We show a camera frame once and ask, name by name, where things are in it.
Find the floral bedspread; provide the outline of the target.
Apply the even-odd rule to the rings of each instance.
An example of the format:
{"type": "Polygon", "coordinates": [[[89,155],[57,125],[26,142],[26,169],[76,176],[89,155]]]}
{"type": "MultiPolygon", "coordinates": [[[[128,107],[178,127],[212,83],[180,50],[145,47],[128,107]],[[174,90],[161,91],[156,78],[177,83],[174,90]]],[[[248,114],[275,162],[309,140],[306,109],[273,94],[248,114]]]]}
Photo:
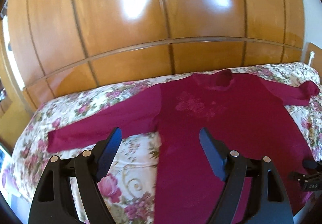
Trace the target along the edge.
{"type": "Polygon", "coordinates": [[[294,87],[249,73],[221,70],[195,73],[154,85],[49,134],[48,149],[60,152],[92,145],[119,127],[123,137],[158,132],[157,223],[201,223],[221,191],[199,142],[207,128],[213,137],[243,155],[269,155],[282,177],[302,169],[304,159],[320,159],[286,106],[307,106],[320,86],[306,81],[294,87]]]}

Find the wooden wardrobe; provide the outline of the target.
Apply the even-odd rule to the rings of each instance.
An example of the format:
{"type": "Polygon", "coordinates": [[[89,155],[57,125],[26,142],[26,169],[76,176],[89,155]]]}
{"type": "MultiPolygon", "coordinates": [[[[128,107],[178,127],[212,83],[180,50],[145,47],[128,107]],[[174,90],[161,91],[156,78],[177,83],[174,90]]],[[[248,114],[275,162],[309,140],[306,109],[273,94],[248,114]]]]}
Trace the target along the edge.
{"type": "Polygon", "coordinates": [[[303,0],[8,0],[31,111],[66,94],[170,74],[298,61],[303,0]]]}

